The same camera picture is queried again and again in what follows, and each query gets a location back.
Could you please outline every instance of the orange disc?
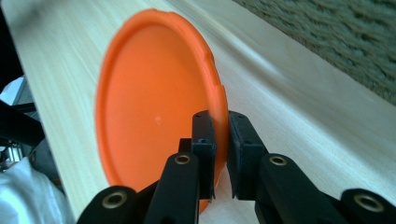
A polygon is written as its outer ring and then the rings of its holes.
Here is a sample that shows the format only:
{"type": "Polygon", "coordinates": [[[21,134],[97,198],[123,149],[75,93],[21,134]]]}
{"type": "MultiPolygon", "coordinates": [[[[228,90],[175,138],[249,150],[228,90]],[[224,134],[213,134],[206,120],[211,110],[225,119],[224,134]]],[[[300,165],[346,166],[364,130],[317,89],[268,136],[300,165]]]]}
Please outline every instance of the orange disc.
{"type": "Polygon", "coordinates": [[[214,123],[217,183],[227,157],[228,107],[209,46],[176,13],[134,15],[107,50],[97,93],[96,131],[110,185],[139,191],[157,181],[203,110],[214,123]]]}

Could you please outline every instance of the table surface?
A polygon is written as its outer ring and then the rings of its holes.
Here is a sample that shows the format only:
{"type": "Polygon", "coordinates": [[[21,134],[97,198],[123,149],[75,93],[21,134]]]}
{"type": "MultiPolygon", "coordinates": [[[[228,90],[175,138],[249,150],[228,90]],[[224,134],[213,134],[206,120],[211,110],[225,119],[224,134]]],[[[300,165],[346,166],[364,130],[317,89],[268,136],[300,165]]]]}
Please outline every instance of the table surface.
{"type": "MultiPolygon", "coordinates": [[[[145,8],[175,11],[212,49],[229,108],[269,151],[294,159],[322,191],[377,192],[396,204],[396,107],[230,0],[5,0],[7,23],[75,218],[108,186],[94,104],[106,49],[145,8]]],[[[257,223],[231,199],[227,171],[201,223],[257,223]]]]}

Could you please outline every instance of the gray fabric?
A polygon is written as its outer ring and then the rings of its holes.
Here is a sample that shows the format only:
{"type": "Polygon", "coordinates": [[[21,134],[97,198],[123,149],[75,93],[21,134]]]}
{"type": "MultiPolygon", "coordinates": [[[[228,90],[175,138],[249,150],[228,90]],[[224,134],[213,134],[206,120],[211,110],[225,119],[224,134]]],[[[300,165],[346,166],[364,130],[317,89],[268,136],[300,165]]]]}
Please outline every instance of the gray fabric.
{"type": "Polygon", "coordinates": [[[396,2],[234,0],[396,105],[396,2]]]}

